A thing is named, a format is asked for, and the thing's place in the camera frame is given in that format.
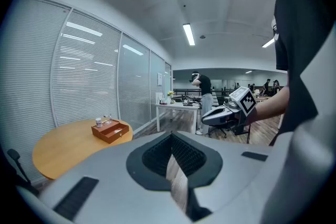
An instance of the vase with flowers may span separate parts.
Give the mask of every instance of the vase with flowers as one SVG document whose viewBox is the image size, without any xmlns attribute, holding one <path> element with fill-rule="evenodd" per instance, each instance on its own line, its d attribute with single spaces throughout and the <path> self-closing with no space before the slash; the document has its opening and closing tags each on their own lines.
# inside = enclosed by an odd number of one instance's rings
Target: vase with flowers
<svg viewBox="0 0 336 224">
<path fill-rule="evenodd" d="M 167 93 L 167 99 L 166 99 L 167 104 L 173 104 L 174 103 L 174 100 L 172 100 L 173 95 L 174 95 L 173 91 L 169 91 Z"/>
</svg>

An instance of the wooden box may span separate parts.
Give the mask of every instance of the wooden box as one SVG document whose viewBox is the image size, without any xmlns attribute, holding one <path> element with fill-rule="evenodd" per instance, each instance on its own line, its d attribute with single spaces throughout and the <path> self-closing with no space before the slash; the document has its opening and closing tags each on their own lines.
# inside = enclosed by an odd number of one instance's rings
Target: wooden box
<svg viewBox="0 0 336 224">
<path fill-rule="evenodd" d="M 112 120 L 110 124 L 103 123 L 102 128 L 97 128 L 97 126 L 91 127 L 92 134 L 99 139 L 111 144 L 113 141 L 122 137 L 130 129 L 128 125 L 122 124 L 117 120 Z"/>
</svg>

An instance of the round wooden table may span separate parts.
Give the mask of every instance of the round wooden table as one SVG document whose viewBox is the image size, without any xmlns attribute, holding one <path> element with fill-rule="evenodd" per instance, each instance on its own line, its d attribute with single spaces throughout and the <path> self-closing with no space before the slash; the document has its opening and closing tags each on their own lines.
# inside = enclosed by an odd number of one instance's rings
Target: round wooden table
<svg viewBox="0 0 336 224">
<path fill-rule="evenodd" d="M 133 139 L 133 129 L 111 144 L 95 137 L 91 127 L 95 120 L 71 122 L 46 133 L 35 145 L 33 163 L 36 169 L 49 179 L 56 179 L 91 154 L 104 148 L 119 145 Z"/>
</svg>

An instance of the ceiling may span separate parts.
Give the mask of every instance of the ceiling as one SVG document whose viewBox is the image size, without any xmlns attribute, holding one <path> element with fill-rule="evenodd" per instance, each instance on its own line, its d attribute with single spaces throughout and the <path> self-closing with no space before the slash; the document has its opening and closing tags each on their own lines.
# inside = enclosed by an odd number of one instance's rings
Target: ceiling
<svg viewBox="0 0 336 224">
<path fill-rule="evenodd" d="M 272 36 L 271 20 L 275 0 L 104 0 L 126 14 L 154 38 L 184 69 L 186 58 L 228 57 L 246 59 L 242 68 L 267 69 L 275 63 L 274 48 L 261 46 Z M 195 47 L 190 47 L 182 25 L 190 23 Z"/>
</svg>

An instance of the gray pants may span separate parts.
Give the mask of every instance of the gray pants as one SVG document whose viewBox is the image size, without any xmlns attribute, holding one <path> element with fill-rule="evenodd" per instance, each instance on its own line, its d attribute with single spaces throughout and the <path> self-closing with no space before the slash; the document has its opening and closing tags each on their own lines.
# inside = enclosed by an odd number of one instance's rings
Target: gray pants
<svg viewBox="0 0 336 224">
<path fill-rule="evenodd" d="M 211 110 L 212 103 L 213 103 L 213 97 L 211 93 L 207 93 L 205 95 L 202 95 L 202 110 L 201 110 L 201 118 L 203 115 Z M 209 132 L 209 125 L 205 125 L 201 123 L 201 129 L 200 129 L 202 134 L 207 134 Z"/>
</svg>

